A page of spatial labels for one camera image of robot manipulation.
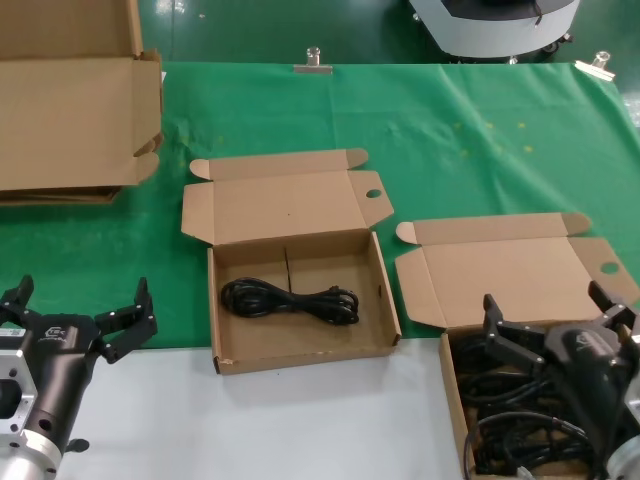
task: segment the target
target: metal clip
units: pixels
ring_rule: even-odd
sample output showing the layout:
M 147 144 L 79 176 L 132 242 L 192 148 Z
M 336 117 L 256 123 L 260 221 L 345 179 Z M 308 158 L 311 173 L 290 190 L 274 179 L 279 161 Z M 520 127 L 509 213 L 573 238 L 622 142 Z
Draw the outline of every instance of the metal clip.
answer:
M 307 48 L 307 64 L 294 65 L 293 71 L 296 73 L 324 73 L 332 74 L 331 65 L 320 65 L 320 49 L 318 47 Z
M 596 58 L 591 62 L 591 65 L 578 60 L 576 61 L 576 68 L 601 80 L 611 82 L 615 78 L 616 74 L 604 69 L 610 59 L 611 54 L 609 52 L 598 52 L 596 53 Z

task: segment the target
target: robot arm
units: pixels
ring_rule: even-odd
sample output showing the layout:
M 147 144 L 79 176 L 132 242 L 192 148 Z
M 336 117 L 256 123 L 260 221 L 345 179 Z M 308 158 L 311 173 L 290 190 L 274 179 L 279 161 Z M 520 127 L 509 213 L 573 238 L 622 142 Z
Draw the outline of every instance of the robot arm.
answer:
M 115 363 L 157 332 L 146 279 L 131 306 L 98 315 L 40 315 L 27 308 L 25 276 L 0 299 L 0 442 L 12 447 L 2 480 L 52 480 L 65 452 L 88 448 L 69 437 L 98 357 Z M 120 332 L 110 340 L 105 336 Z
M 638 313 L 596 282 L 602 311 L 590 322 L 542 329 L 507 322 L 484 299 L 486 351 L 527 373 L 548 374 L 567 400 L 612 479 L 640 479 L 640 322 Z

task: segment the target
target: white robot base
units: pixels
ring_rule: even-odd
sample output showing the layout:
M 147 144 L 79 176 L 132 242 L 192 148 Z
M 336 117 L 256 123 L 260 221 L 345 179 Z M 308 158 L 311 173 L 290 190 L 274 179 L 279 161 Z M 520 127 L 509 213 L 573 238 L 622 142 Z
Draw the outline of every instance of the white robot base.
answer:
M 507 57 L 510 63 L 525 53 L 554 53 L 560 43 L 569 41 L 567 32 L 580 4 L 580 0 L 524 1 L 520 5 L 528 12 L 520 8 L 510 15 L 503 7 L 474 8 L 483 0 L 409 1 L 414 18 L 424 23 L 443 52 L 469 59 Z

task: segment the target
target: green tablecloth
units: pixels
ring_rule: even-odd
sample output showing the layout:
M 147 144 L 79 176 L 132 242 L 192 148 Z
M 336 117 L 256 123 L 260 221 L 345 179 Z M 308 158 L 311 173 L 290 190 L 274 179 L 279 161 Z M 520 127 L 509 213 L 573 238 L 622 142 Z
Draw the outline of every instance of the green tablecloth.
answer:
M 0 289 L 34 276 L 32 308 L 96 314 L 145 275 L 152 347 L 210 345 L 206 245 L 180 232 L 198 157 L 364 147 L 395 215 L 377 227 L 405 336 L 393 260 L 398 222 L 581 211 L 640 280 L 640 137 L 614 85 L 570 65 L 165 64 L 159 171 L 113 205 L 0 209 Z

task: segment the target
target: open cardboard box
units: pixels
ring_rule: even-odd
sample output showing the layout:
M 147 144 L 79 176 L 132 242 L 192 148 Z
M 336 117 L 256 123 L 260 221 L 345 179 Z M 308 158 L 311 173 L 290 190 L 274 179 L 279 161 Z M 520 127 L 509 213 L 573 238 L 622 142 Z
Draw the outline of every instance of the open cardboard box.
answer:
M 0 204 L 104 202 L 158 167 L 137 0 L 0 3 Z
M 209 249 L 209 302 L 218 373 L 243 373 L 389 355 L 400 327 L 378 238 L 369 227 L 393 213 L 380 177 L 350 171 L 364 150 L 194 160 L 213 182 L 184 190 L 182 231 Z M 329 325 L 307 313 L 241 318 L 222 287 L 256 277 L 295 293 L 338 285 L 360 301 L 360 321 Z
M 505 319 L 532 325 L 599 316 L 587 294 L 592 279 L 631 304 L 640 298 L 640 289 L 604 238 L 574 237 L 589 227 L 589 219 L 578 213 L 398 225 L 400 239 L 421 246 L 396 259 L 407 314 L 415 322 L 445 329 L 440 360 L 461 462 L 471 425 L 458 393 L 451 344 L 482 329 L 484 294 L 493 295 Z M 604 273 L 604 265 L 617 270 Z M 585 478 L 575 464 L 550 464 L 538 473 Z

